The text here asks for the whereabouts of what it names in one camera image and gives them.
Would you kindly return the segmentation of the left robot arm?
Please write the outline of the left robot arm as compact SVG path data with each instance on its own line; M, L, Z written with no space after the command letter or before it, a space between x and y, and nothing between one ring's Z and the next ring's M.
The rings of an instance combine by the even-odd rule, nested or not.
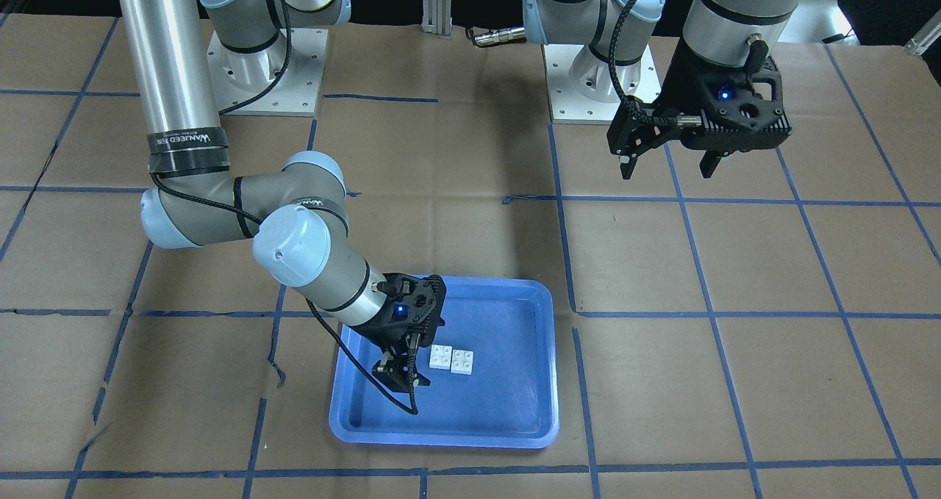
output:
M526 37L574 44L589 69L582 79L618 105L609 151L629 179L638 159L678 140L703 154L708 179L736 153L778 148L792 133L772 51L800 0L691 0L654 101L629 87L670 0L522 0Z

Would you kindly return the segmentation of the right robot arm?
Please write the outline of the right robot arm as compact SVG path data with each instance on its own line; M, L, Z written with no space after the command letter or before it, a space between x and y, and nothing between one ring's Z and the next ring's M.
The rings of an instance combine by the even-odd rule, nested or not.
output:
M429 385L416 362L444 323L443 278L383 273L350 244L343 172L329 155L300 151L279 172L232 176L198 2L218 19L269 13L265 0L120 0L149 131L148 238L167 250L248 239L259 265L313 314L328 312L380 349L369 382L413 395Z

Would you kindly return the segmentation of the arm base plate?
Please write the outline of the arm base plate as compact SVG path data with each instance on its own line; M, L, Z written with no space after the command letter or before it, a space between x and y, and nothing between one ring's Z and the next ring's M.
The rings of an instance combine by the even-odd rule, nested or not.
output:
M258 101L233 110L235 116L288 116L313 118L321 97L329 30L293 28L291 58L279 83ZM271 47L240 54L222 45L212 34L207 61L216 108L222 111L244 103L265 90L285 63L287 39L281 36Z
M552 123L609 125L620 99L606 64L585 45L544 45L542 50ZM638 62L616 70L626 94L652 103L661 93L649 47Z

